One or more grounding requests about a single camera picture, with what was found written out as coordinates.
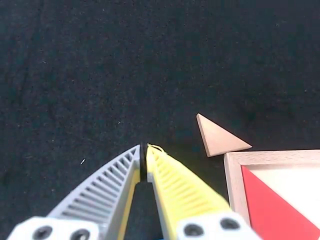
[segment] wooden box frame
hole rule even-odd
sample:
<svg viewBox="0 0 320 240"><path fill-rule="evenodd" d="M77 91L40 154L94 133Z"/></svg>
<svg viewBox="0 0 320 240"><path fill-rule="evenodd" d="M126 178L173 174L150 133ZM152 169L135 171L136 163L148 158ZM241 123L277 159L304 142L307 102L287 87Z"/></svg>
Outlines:
<svg viewBox="0 0 320 240"><path fill-rule="evenodd" d="M247 151L224 155L224 168L229 204L250 225L242 166L270 168L278 166L319 166L320 150Z"/></svg>

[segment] wooden triangle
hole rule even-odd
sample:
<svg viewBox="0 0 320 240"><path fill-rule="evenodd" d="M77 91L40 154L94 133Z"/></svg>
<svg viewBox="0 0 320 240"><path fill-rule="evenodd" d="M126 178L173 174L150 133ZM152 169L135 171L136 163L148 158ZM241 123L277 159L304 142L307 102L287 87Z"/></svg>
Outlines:
<svg viewBox="0 0 320 240"><path fill-rule="evenodd" d="M251 227L262 239L316 240L319 238L320 229L248 168L241 166L241 170Z"/></svg>
<svg viewBox="0 0 320 240"><path fill-rule="evenodd" d="M196 119L208 157L252 148L251 145L201 114L198 113Z"/></svg>

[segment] red tangram piece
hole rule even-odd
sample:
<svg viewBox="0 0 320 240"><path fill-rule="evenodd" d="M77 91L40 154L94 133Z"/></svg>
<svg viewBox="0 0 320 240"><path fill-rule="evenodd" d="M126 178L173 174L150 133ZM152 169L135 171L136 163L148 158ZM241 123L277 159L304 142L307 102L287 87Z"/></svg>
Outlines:
<svg viewBox="0 0 320 240"><path fill-rule="evenodd" d="M262 239L318 240L320 229L248 168L241 168L251 227Z"/></svg>

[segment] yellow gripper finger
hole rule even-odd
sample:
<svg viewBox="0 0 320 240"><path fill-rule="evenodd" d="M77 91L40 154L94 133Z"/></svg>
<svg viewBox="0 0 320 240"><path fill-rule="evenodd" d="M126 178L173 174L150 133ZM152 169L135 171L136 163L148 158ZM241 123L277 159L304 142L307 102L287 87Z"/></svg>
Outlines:
<svg viewBox="0 0 320 240"><path fill-rule="evenodd" d="M161 147L148 145L146 166L164 239L175 240L177 224L185 218L231 211L221 195Z"/></svg>

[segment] black cloth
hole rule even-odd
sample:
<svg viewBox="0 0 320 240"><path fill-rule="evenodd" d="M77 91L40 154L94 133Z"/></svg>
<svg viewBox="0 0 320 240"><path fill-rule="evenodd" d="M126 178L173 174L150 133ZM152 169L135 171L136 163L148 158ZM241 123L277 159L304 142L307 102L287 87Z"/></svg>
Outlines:
<svg viewBox="0 0 320 240"><path fill-rule="evenodd" d="M227 198L197 113L253 151L318 148L319 10L316 0L1 0L0 239L140 142ZM126 231L162 237L147 183Z"/></svg>

